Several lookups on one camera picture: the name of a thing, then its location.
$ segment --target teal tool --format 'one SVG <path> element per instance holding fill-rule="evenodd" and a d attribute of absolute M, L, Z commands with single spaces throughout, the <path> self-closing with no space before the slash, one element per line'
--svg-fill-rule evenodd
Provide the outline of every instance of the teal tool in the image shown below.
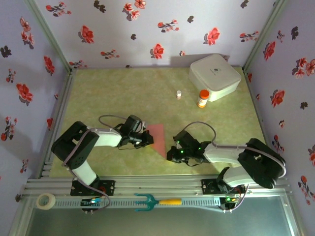
<path fill-rule="evenodd" d="M 136 201 L 137 204 L 147 204 L 147 208 L 140 208 L 135 209 L 135 211 L 149 211 L 154 208 L 156 204 L 163 204 L 163 205 L 181 205 L 182 199 L 176 198 L 176 199 L 163 199 L 163 200 L 155 200 L 152 194 L 148 193 L 135 193 L 136 196 L 146 196 L 148 199 L 145 201 Z"/>

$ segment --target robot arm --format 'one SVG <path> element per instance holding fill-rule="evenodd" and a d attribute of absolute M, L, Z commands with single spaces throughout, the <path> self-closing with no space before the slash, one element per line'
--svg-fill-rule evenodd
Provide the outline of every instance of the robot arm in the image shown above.
<path fill-rule="evenodd" d="M 199 164 L 225 162 L 240 165 L 226 167 L 219 174 L 216 188 L 222 193 L 251 183 L 271 189 L 285 174 L 285 160 L 258 139 L 250 139 L 245 146 L 238 147 L 199 143 L 185 130 L 173 138 L 176 146 L 167 153 L 169 161 L 189 165 L 189 160 L 194 159 Z"/>
<path fill-rule="evenodd" d="M 99 178 L 87 162 L 93 147 L 120 148 L 128 143 L 135 149 L 153 144 L 143 121 L 133 115 L 124 124 L 105 129 L 89 128 L 77 121 L 53 143 L 51 150 L 84 184 L 95 188 Z"/>

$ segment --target white box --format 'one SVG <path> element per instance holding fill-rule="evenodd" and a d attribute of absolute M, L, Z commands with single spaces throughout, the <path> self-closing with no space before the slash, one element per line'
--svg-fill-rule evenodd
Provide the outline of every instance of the white box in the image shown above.
<path fill-rule="evenodd" d="M 206 89 L 213 102 L 234 92 L 241 75 L 219 54 L 213 54 L 190 65 L 189 79 L 199 90 Z"/>

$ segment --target table surface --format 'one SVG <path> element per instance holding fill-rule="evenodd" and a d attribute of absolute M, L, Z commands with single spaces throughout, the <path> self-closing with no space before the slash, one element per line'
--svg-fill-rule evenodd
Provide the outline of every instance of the table surface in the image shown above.
<path fill-rule="evenodd" d="M 217 131 L 217 144 L 244 144 L 250 138 L 264 142 L 244 74 L 237 89 L 205 108 L 198 108 L 198 90 L 190 82 L 189 68 L 129 68 L 78 70 L 62 123 L 62 132 L 74 122 L 82 121 L 90 127 L 102 127 L 98 117 L 114 114 L 136 115 L 148 124 L 164 125 L 166 151 L 174 145 L 173 136 L 188 123 L 199 120 Z M 176 91 L 182 98 L 176 99 Z M 107 118 L 113 126 L 121 123 Z M 210 141 L 212 131 L 205 125 L 194 124 L 187 131 L 198 141 Z M 202 164 L 188 167 L 161 157 L 150 146 L 135 150 L 95 147 L 88 163 L 99 176 L 217 174 L 226 163 Z M 50 177 L 70 177 L 54 158 Z"/>

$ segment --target small vial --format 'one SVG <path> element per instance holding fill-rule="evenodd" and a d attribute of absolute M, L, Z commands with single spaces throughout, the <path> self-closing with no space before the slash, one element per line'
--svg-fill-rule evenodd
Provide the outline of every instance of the small vial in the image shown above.
<path fill-rule="evenodd" d="M 204 108 L 207 104 L 209 95 L 210 95 L 209 91 L 205 89 L 200 91 L 197 106 L 200 108 Z"/>
<path fill-rule="evenodd" d="M 176 98 L 179 100 L 179 99 L 181 99 L 181 97 L 182 97 L 182 92 L 180 90 L 178 90 L 176 92 Z"/>

